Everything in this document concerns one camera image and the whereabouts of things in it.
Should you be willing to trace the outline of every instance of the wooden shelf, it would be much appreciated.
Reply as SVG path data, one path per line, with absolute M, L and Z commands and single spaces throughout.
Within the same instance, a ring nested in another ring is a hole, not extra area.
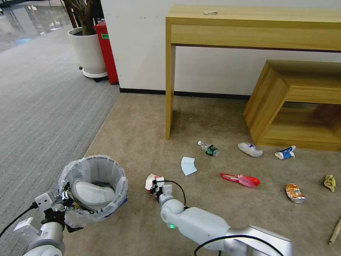
M 339 150 L 341 139 L 313 110 L 282 108 L 259 144 Z
M 319 103 L 283 108 L 286 101 Z M 341 63 L 267 60 L 245 108 L 256 145 L 341 149 Z

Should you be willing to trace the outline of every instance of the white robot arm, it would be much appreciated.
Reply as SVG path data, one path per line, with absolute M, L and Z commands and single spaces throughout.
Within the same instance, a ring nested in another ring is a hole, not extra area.
M 168 227 L 178 228 L 181 234 L 202 247 L 225 251 L 231 256 L 293 256 L 289 239 L 256 226 L 231 228 L 215 214 L 197 207 L 185 207 L 180 201 L 173 199 L 172 185 L 161 183 L 155 194 L 161 206 L 162 220 Z
M 161 218 L 167 226 L 178 228 L 181 234 L 200 244 L 194 254 L 199 248 L 205 247 L 228 252 L 231 256 L 293 256 L 289 239 L 256 226 L 231 228 L 215 214 L 184 206 L 173 198 L 172 185 L 165 185 L 163 181 L 153 182 L 151 194 L 157 196 Z M 14 232 L 21 234 L 29 243 L 29 251 L 24 256 L 63 256 L 63 211 L 69 203 L 67 192 L 59 203 L 54 200 L 49 193 L 35 199 L 45 213 L 46 219 L 42 225 L 28 218 L 16 226 Z

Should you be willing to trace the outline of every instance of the potted plant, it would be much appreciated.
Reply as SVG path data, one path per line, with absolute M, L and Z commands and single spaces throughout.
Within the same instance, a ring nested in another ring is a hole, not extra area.
M 63 0 L 79 18 L 82 27 L 67 32 L 83 74 L 89 78 L 107 76 L 98 36 L 93 28 L 93 6 L 97 0 Z

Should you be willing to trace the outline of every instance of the orange can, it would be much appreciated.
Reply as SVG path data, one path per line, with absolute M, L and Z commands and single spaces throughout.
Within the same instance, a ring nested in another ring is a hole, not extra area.
M 301 190 L 294 183 L 290 183 L 285 186 L 285 191 L 287 192 L 287 196 L 294 203 L 303 203 L 305 201 L 305 196 L 301 193 Z

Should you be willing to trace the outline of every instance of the plastic bag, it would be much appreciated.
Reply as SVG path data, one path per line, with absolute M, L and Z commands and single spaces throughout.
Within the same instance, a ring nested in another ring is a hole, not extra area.
M 73 161 L 64 167 L 58 181 L 58 193 L 64 190 L 69 182 L 108 182 L 115 191 L 114 199 L 104 208 L 97 211 L 68 207 L 65 212 L 65 223 L 72 228 L 85 227 L 90 222 L 99 222 L 116 211 L 127 201 L 128 180 L 120 165 L 106 155 L 89 156 Z

